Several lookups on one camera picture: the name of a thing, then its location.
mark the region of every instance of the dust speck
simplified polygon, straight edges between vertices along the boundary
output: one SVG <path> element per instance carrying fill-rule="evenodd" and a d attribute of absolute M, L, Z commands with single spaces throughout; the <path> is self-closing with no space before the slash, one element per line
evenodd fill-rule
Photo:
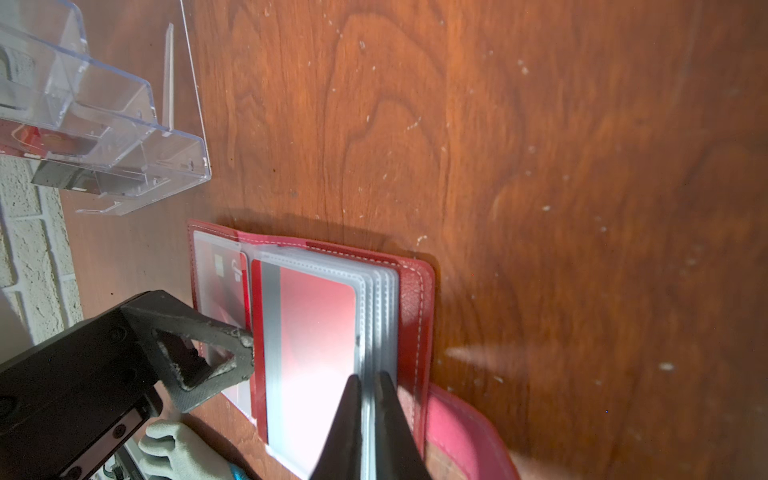
<path fill-rule="evenodd" d="M 417 118 L 416 121 L 413 122 L 413 124 L 411 124 L 408 127 L 406 127 L 406 131 L 413 130 L 414 128 L 418 127 L 419 126 L 419 122 L 421 122 L 421 121 L 422 121 L 421 117 Z"/>

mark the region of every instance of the wood grain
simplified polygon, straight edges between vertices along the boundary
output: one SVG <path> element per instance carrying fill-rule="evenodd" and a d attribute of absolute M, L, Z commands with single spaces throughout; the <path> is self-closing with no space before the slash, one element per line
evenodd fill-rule
<path fill-rule="evenodd" d="M 439 275 L 432 381 L 518 454 L 768 476 L 762 3 L 187 7 L 214 178 L 67 213 L 86 315 L 189 300 L 190 217 L 413 255 Z"/>

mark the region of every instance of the hand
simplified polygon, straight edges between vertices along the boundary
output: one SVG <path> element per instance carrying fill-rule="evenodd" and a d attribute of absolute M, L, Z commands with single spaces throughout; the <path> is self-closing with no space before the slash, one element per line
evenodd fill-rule
<path fill-rule="evenodd" d="M 149 455 L 139 467 L 150 478 L 234 480 L 227 460 L 183 423 L 157 420 L 147 427 L 139 449 Z"/>

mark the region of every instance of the screw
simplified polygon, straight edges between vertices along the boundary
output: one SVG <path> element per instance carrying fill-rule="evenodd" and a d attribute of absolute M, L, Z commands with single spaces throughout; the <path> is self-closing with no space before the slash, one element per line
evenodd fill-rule
<path fill-rule="evenodd" d="M 12 396 L 0 397 L 0 420 L 5 420 L 16 410 L 16 399 Z"/>
<path fill-rule="evenodd" d="M 112 436 L 116 439 L 122 438 L 122 436 L 125 435 L 125 425 L 122 423 L 116 427 L 114 427 L 114 430 L 112 430 Z"/>
<path fill-rule="evenodd" d="M 120 380 L 122 380 L 123 383 L 131 383 L 136 379 L 137 375 L 136 369 L 127 369 L 122 373 Z"/>
<path fill-rule="evenodd" d="M 83 469 L 80 467 L 72 467 L 69 469 L 69 472 L 67 472 L 67 476 L 65 478 L 69 480 L 70 478 L 72 480 L 78 480 L 80 478 L 80 475 L 83 475 Z"/>
<path fill-rule="evenodd" d="M 120 343 L 125 339 L 125 329 L 121 326 L 115 327 L 109 331 L 109 340 L 112 343 Z"/>

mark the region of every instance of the white brick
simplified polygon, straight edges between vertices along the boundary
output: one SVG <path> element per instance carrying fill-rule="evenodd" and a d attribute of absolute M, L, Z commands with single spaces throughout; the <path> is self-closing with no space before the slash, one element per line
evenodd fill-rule
<path fill-rule="evenodd" d="M 72 252 L 69 250 L 69 239 L 67 238 L 67 227 L 64 223 L 64 212 L 61 211 L 61 199 L 58 196 L 58 190 L 51 187 L 39 187 L 40 197 L 48 209 L 48 240 L 51 242 L 54 260 L 56 262 L 56 273 L 58 275 L 68 275 L 74 273 L 72 265 Z"/>
<path fill-rule="evenodd" d="M 11 286 L 14 283 L 16 283 L 16 279 L 13 275 L 11 251 L 8 248 L 8 239 L 5 237 L 2 215 L 0 215 L 0 288 Z"/>
<path fill-rule="evenodd" d="M 78 283 L 74 280 L 67 280 L 61 283 L 61 301 L 64 304 L 64 310 L 67 313 L 67 326 L 73 326 L 83 320 L 83 309 L 80 306 L 80 290 Z"/>
<path fill-rule="evenodd" d="M 32 171 L 26 161 L 0 156 L 0 199 L 6 225 L 10 217 L 41 213 L 38 189 L 29 183 L 31 179 Z"/>
<path fill-rule="evenodd" d="M 27 286 L 22 299 L 29 332 L 37 344 L 64 329 L 43 222 L 16 220 L 8 229 L 16 273 Z"/>

